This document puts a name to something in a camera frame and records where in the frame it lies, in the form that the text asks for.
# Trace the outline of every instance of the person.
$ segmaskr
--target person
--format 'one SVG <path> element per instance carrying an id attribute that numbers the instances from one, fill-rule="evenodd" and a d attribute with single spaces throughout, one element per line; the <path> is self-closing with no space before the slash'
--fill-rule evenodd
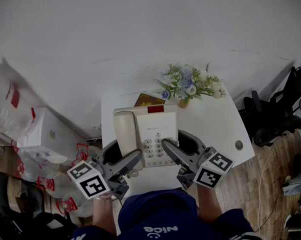
<path id="1" fill-rule="evenodd" d="M 254 233 L 242 209 L 222 213 L 213 189 L 197 185 L 198 203 L 183 190 L 158 190 L 134 195 L 118 215 L 117 236 L 111 194 L 93 201 L 92 225 L 78 228 L 74 240 L 239 240 L 264 239 Z"/>

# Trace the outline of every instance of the telephone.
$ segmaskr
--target telephone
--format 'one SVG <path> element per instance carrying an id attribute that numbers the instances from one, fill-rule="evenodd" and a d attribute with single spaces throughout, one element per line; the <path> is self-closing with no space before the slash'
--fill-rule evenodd
<path id="1" fill-rule="evenodd" d="M 178 144 L 178 108 L 173 104 L 119 108 L 113 111 L 117 143 L 124 157 L 133 150 L 142 151 L 135 171 L 143 168 L 175 165 L 162 147 L 162 140 Z"/>

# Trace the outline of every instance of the navy blue t-shirt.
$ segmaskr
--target navy blue t-shirt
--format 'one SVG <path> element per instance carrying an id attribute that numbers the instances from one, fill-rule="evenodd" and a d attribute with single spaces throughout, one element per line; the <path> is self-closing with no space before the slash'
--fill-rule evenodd
<path id="1" fill-rule="evenodd" d="M 77 229 L 73 239 L 227 240 L 253 232 L 242 209 L 229 210 L 213 223 L 205 223 L 198 217 L 195 199 L 175 189 L 129 197 L 120 210 L 118 225 L 121 231 L 119 236 L 92 225 Z"/>

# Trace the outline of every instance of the table top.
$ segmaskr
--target table top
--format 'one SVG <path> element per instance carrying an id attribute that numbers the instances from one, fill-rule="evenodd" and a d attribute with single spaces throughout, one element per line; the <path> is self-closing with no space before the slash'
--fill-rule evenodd
<path id="1" fill-rule="evenodd" d="M 158 97 L 155 91 L 143 92 Z M 116 139 L 113 125 L 113 110 L 133 107 L 140 93 L 121 96 L 105 96 L 101 100 L 102 144 L 107 146 Z M 172 98 L 165 104 L 178 104 Z M 192 99 L 187 108 L 178 108 L 178 129 L 200 138 L 207 147 L 213 146 L 219 153 L 234 160 L 237 166 L 254 157 L 255 153 L 237 108 L 226 91 L 226 97 L 215 99 L 202 95 L 202 100 Z M 243 147 L 237 150 L 236 141 Z M 126 197 L 154 190 L 175 189 L 181 186 L 176 176 L 179 165 L 144 168 L 138 177 L 126 179 L 129 190 Z"/>

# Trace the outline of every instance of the black chair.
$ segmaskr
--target black chair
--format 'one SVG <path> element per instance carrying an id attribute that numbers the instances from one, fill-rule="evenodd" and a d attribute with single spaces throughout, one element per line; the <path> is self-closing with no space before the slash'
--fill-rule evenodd
<path id="1" fill-rule="evenodd" d="M 293 105 L 301 97 L 301 66 L 291 69 L 284 89 L 276 92 L 270 101 L 260 100 L 255 90 L 251 95 L 252 98 L 244 98 L 245 109 L 241 115 L 250 139 L 259 147 L 271 146 L 271 141 L 285 131 L 293 133 L 301 128 L 301 118 L 293 115 Z"/>
<path id="2" fill-rule="evenodd" d="M 21 181 L 20 198 L 30 204 L 23 212 L 16 212 L 10 208 L 7 194 L 9 177 Z M 43 191 L 33 182 L 0 172 L 1 239 L 70 240 L 76 228 L 69 217 L 66 219 L 59 214 L 44 211 Z"/>

